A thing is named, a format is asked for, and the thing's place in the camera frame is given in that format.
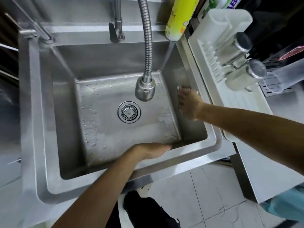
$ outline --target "stainless steel sink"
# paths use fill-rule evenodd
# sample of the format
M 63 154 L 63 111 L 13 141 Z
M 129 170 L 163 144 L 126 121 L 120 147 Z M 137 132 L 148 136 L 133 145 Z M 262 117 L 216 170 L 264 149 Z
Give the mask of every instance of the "stainless steel sink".
M 156 91 L 151 101 L 141 102 L 134 90 L 144 71 L 142 31 L 125 30 L 119 44 L 109 43 L 103 31 L 52 33 L 54 47 L 19 41 L 22 160 L 28 163 L 23 181 L 35 176 L 41 201 L 79 196 L 136 143 L 170 143 L 173 149 L 140 162 L 125 191 L 222 158 L 216 154 L 220 130 L 177 110 L 177 86 L 199 90 L 210 102 L 185 37 L 165 61 L 169 41 L 154 31 Z

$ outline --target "left hand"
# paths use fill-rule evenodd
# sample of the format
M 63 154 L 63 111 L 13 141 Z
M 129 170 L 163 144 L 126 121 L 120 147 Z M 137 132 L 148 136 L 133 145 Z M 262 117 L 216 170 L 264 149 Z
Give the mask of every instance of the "left hand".
M 171 149 L 171 145 L 164 145 L 160 143 L 141 143 L 129 148 L 131 152 L 140 154 L 141 159 L 153 159 L 162 156 L 166 151 Z

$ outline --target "flexible faucet hose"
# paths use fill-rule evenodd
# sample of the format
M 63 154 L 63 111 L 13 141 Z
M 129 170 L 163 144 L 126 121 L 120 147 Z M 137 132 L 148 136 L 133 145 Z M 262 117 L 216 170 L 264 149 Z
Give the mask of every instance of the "flexible faucet hose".
M 145 73 L 143 74 L 143 81 L 150 83 L 152 80 L 152 30 L 150 14 L 147 0 L 138 0 L 141 18 L 143 21 L 143 33 L 145 35 Z

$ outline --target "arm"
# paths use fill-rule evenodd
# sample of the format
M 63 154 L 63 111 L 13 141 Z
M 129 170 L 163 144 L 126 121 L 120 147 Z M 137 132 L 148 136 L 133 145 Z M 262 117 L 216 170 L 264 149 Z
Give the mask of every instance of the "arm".
M 179 108 L 191 120 L 215 125 L 261 154 L 304 174 L 304 124 L 273 115 L 204 103 L 195 91 L 181 88 Z
M 52 228 L 104 228 L 138 162 L 162 156 L 169 145 L 138 144 L 128 149 L 57 220 Z

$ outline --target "hand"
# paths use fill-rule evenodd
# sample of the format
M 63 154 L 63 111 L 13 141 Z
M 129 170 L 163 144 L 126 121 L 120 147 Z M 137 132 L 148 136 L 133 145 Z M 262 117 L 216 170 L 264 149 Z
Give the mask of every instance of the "hand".
M 153 159 L 162 156 L 166 151 L 171 149 L 171 145 L 160 143 L 141 143 L 132 146 L 129 151 L 140 155 L 140 159 Z
M 197 121 L 204 106 L 204 101 L 198 95 L 198 91 L 186 88 L 177 88 L 178 108 L 183 115 L 192 121 Z

